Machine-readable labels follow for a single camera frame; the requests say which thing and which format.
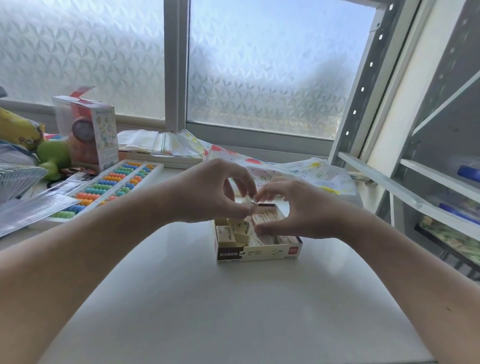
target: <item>green plush toy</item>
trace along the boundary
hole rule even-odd
[[[46,140],[42,142],[37,150],[36,155],[43,167],[48,173],[43,178],[46,181],[56,181],[61,178],[59,169],[70,166],[70,154],[68,152],[67,143],[63,140]]]

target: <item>textured glass pane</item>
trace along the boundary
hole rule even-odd
[[[335,137],[375,9],[192,0],[188,120]]]
[[[162,0],[0,0],[0,85],[51,105],[77,85],[117,114],[165,117]]]

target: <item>open cardboard box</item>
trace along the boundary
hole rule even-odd
[[[276,215],[282,219],[285,216],[275,204],[258,204],[256,214],[266,211],[274,211]],[[299,237],[292,237],[295,243],[289,244],[273,244],[261,246],[243,246],[243,247],[219,247],[216,235],[216,227],[223,226],[225,222],[222,219],[213,221],[213,230],[215,236],[215,253],[217,263],[233,263],[233,262],[250,262],[253,260],[272,260],[272,259],[293,259],[300,255],[303,242]]]

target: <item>forearm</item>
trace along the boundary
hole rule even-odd
[[[170,222],[169,204],[167,184],[139,190],[1,252],[2,362],[35,363],[118,262]]]
[[[480,356],[480,288],[379,218],[348,242],[375,271],[440,364]]]

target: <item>person's left hand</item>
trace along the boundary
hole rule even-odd
[[[243,219],[256,206],[235,202],[228,178],[233,178],[242,197],[257,194],[252,176],[246,168],[222,159],[212,159],[192,167],[159,185],[171,194],[174,221],[198,222],[215,218]]]

